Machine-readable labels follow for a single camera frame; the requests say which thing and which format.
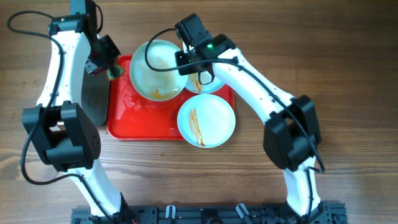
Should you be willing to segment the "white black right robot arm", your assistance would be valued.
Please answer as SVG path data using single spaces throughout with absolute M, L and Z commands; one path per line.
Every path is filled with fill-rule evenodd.
M 313 101 L 274 85 L 231 39 L 224 34 L 212 36 L 196 14 L 176 23 L 174 30 L 183 42 L 183 50 L 175 54 L 179 74 L 194 74 L 195 88 L 220 80 L 256 112 L 264 123 L 264 150 L 284 173 L 289 207 L 298 216 L 310 218 L 320 203 L 315 173 L 325 170 L 317 149 L 321 136 Z

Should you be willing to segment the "green yellow sponge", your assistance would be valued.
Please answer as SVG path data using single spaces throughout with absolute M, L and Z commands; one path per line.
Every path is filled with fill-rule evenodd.
M 122 66 L 116 63 L 112 63 L 111 65 L 109 65 L 106 71 L 106 75 L 108 77 L 108 80 L 117 80 L 118 78 L 123 76 L 124 72 L 125 69 Z

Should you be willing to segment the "small white plate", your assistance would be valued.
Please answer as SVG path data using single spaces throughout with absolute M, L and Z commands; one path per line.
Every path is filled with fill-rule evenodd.
M 185 88 L 193 93 L 207 94 L 214 93 L 224 86 L 224 82 L 212 77 L 208 72 L 189 74 Z

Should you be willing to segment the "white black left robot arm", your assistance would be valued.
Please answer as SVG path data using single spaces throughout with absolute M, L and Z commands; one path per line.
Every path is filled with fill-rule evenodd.
M 67 16 L 53 17 L 45 35 L 52 57 L 45 87 L 37 104 L 22 113 L 27 145 L 40 160 L 69 178 L 90 204 L 92 223 L 134 223 L 133 211 L 111 183 L 100 162 L 100 135 L 82 108 L 83 79 L 116 65 L 119 50 L 109 36 L 100 37 L 103 14 L 93 1 L 71 1 Z

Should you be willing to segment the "white plate with sauce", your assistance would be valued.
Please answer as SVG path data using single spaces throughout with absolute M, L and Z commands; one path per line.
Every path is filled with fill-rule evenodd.
M 236 117 L 231 105 L 212 94 L 189 98 L 179 109 L 177 127 L 187 142 L 202 148 L 217 147 L 233 134 Z

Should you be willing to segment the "large white plate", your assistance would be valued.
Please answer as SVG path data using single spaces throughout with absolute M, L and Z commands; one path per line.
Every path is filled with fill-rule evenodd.
M 167 101 L 176 97 L 187 83 L 188 77 L 178 71 L 156 72 L 148 67 L 165 69 L 176 67 L 175 52 L 180 47 L 166 41 L 154 40 L 150 45 L 144 43 L 132 56 L 129 76 L 135 90 L 144 98 L 152 101 Z

